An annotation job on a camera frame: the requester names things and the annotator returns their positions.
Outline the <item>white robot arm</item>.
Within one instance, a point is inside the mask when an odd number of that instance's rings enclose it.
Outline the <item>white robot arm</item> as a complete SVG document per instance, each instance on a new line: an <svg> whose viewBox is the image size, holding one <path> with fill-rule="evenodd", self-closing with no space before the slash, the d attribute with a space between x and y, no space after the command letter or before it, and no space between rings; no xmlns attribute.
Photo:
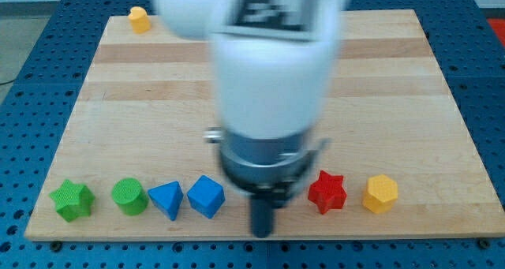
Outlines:
<svg viewBox="0 0 505 269"><path fill-rule="evenodd" d="M317 160L310 136L349 1L152 0L175 35L208 42L219 126L207 139L248 195L256 237L271 234L275 210L305 187Z"/></svg>

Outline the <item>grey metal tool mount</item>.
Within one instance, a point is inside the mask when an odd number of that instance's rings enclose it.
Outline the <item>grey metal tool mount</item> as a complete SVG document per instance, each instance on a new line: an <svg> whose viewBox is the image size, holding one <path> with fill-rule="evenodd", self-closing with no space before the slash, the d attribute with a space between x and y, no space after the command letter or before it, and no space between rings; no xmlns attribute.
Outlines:
<svg viewBox="0 0 505 269"><path fill-rule="evenodd" d="M311 131L274 139L253 139L212 127L204 139L218 148L218 163L228 181L252 200L285 207L308 184L313 167L330 143L311 142Z"/></svg>

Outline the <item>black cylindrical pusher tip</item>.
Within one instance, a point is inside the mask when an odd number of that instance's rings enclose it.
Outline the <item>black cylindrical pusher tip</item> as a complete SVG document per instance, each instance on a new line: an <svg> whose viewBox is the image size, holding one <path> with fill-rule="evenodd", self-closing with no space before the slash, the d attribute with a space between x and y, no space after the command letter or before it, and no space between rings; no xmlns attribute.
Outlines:
<svg viewBox="0 0 505 269"><path fill-rule="evenodd" d="M274 208L270 200L253 196L250 199L251 231L255 237L268 237L274 225Z"/></svg>

